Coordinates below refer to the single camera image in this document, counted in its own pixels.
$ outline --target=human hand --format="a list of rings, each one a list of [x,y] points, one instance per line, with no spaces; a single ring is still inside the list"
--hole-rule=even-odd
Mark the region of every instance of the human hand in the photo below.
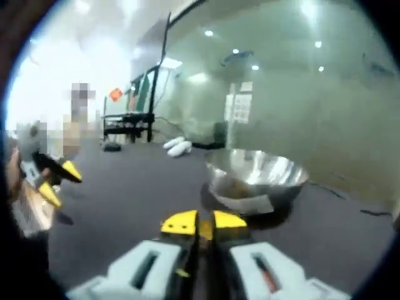
[[[19,157],[19,150],[16,148],[12,152],[11,159],[6,166],[6,179],[9,190],[8,200],[10,203],[19,199],[19,193],[21,192],[22,183],[24,181],[19,168]],[[48,168],[44,169],[42,175],[48,180],[50,177],[50,170]]]

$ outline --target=ceiling light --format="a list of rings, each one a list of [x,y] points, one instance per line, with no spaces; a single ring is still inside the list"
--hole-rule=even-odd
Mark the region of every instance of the ceiling light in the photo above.
[[[177,61],[175,59],[165,57],[161,63],[161,66],[164,68],[167,68],[167,69],[176,69],[179,66],[181,66],[181,64],[182,64],[181,61]]]
[[[80,14],[87,14],[90,10],[90,4],[83,0],[75,0],[75,8]]]
[[[301,12],[308,18],[315,18],[316,11],[316,6],[311,1],[307,1],[301,6]]]
[[[206,73],[197,73],[193,76],[190,76],[187,80],[191,81],[192,83],[203,83],[207,81],[207,74]]]

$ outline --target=glass wall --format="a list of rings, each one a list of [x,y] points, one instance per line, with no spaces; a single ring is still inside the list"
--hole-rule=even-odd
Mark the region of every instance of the glass wall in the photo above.
[[[398,70],[353,1],[206,1],[169,30],[166,56],[181,65],[156,114],[187,138],[212,143],[223,125],[228,147],[286,156],[363,199],[398,198]]]

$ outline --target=ceiling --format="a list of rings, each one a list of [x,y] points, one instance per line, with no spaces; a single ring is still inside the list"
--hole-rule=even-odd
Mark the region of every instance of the ceiling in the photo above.
[[[60,0],[16,63],[7,127],[38,118],[54,123],[50,128],[62,126],[72,83],[90,83],[96,90],[92,103],[101,108],[106,94],[131,79],[129,61],[137,41],[157,19],[170,11],[176,16],[192,1]],[[96,109],[88,109],[93,118]]]
[[[248,64],[266,70],[318,73],[322,66],[342,78],[368,70],[386,79],[398,73],[379,32],[353,1],[209,0],[180,20],[167,40],[167,55],[182,61],[188,76],[218,72],[233,49],[254,51]]]

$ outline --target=gray carpet floor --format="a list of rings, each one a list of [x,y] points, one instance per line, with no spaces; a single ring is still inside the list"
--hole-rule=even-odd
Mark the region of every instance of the gray carpet floor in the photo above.
[[[125,145],[102,152],[97,141],[82,145],[74,162],[82,184],[63,182],[62,213],[50,232],[50,270],[65,288],[101,274],[143,239],[158,235],[170,215],[198,209],[206,219],[219,208],[206,189],[203,150],[173,159],[158,144]],[[267,241],[302,264],[307,277],[353,293],[374,269],[394,232],[389,216],[361,201],[345,200],[307,185],[293,207],[274,216],[250,218],[258,241]],[[195,299],[205,299],[199,275]]]

